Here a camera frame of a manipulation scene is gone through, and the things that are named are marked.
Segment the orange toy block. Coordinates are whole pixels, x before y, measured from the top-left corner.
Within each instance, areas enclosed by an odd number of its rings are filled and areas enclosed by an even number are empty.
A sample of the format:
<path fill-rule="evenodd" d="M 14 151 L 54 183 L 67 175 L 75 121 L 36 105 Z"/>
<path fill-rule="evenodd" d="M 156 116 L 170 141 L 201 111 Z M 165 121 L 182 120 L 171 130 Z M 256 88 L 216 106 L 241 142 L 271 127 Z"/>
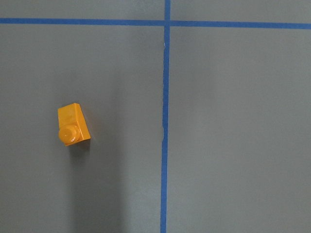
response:
<path fill-rule="evenodd" d="M 66 105 L 57 110 L 58 137 L 65 146 L 91 139 L 82 108 L 78 103 Z"/>

